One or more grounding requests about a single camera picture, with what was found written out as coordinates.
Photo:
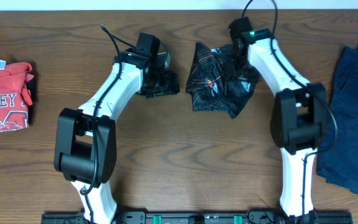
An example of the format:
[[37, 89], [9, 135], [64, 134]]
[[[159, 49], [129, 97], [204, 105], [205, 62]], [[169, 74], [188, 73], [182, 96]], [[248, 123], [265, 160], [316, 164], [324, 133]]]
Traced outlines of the black cycling jersey orange lines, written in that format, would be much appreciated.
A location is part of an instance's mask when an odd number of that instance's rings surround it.
[[259, 72], [242, 64], [236, 67], [232, 45], [209, 48], [197, 42], [186, 93], [193, 111], [226, 111], [234, 119], [254, 94]]

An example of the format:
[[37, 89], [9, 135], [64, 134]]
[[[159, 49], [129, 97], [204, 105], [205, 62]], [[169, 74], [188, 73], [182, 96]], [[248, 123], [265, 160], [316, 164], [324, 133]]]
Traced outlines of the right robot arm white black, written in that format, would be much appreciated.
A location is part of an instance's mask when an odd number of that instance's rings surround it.
[[268, 29], [231, 28], [229, 33], [235, 58], [256, 69], [275, 97], [270, 132], [283, 162], [280, 221], [316, 223], [311, 173], [326, 117], [318, 97], [326, 90], [298, 73]]

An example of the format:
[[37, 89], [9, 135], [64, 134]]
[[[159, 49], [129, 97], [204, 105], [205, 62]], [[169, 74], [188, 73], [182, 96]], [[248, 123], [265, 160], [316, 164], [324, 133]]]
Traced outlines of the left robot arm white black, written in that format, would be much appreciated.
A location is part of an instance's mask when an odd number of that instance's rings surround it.
[[64, 108], [57, 121], [54, 168], [78, 192], [84, 212], [55, 223], [113, 223], [117, 203], [109, 180], [117, 161], [116, 121], [133, 95], [175, 95], [177, 76], [168, 52], [156, 58], [121, 52], [98, 91], [78, 109]]

